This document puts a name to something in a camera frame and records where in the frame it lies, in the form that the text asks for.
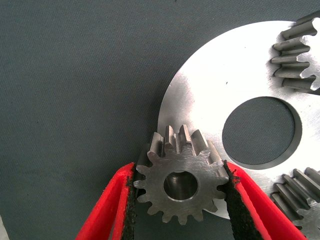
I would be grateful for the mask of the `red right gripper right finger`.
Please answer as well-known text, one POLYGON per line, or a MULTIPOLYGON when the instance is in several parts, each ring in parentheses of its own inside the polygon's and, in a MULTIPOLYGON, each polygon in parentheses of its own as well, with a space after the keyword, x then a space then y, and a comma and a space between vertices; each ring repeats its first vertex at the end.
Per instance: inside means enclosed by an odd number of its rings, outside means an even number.
POLYGON ((227 160, 223 166, 229 181, 222 191, 236 240, 306 239, 241 167, 227 160))

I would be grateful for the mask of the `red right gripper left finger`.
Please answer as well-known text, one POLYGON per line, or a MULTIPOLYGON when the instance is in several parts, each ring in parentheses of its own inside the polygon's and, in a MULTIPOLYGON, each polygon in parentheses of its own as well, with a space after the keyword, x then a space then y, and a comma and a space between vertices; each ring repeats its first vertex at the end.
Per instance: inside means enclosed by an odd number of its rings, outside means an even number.
POLYGON ((113 175, 77 234, 77 240, 134 239, 134 167, 131 162, 113 175))

